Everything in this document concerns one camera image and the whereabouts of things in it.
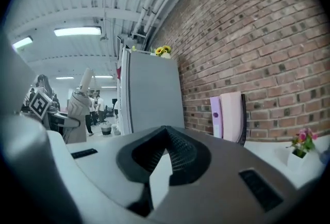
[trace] purple folder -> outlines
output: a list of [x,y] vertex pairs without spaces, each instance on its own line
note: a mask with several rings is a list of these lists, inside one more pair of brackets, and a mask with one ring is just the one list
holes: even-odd
[[213,120],[213,135],[216,138],[223,137],[222,109],[220,97],[211,97],[211,111]]

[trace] brick wall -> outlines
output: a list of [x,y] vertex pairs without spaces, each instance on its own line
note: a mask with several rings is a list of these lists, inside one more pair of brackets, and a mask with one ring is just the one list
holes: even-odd
[[330,129],[330,34],[318,0],[180,0],[152,43],[179,65],[187,128],[212,134],[210,97],[246,94],[250,140]]

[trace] flower pot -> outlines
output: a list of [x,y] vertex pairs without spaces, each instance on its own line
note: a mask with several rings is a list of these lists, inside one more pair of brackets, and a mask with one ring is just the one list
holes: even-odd
[[171,59],[171,54],[169,54],[169,53],[163,53],[163,54],[161,55],[161,57],[162,57],[162,58],[166,58],[166,59]]
[[288,158],[288,168],[292,171],[299,170],[305,162],[307,156],[308,153],[304,152],[304,157],[300,158],[296,155],[296,150],[293,150]]

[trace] fluorescent light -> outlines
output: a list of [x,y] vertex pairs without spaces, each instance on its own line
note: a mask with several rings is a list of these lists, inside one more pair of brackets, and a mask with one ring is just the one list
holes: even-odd
[[68,77],[57,77],[56,79],[58,79],[58,80],[62,80],[62,79],[74,79],[74,77],[72,77],[72,76],[68,76]]
[[96,75],[95,78],[113,78],[112,75]]
[[15,42],[12,46],[13,46],[15,49],[18,49],[18,48],[20,48],[20,47],[22,47],[22,46],[25,46],[25,45],[27,45],[27,44],[30,44],[30,43],[32,43],[32,38],[31,38],[31,37],[27,37],[27,38],[25,38],[25,39],[23,39],[23,40],[20,40],[20,41],[18,41],[18,42]]
[[100,27],[78,27],[54,29],[57,37],[69,35],[101,35]]

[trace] sunflower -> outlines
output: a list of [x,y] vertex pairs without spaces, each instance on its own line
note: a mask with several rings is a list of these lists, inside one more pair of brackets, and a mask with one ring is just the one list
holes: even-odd
[[167,53],[171,53],[171,47],[169,46],[163,46],[164,51],[167,51]]
[[155,53],[157,56],[160,56],[162,54],[162,47],[157,48]]

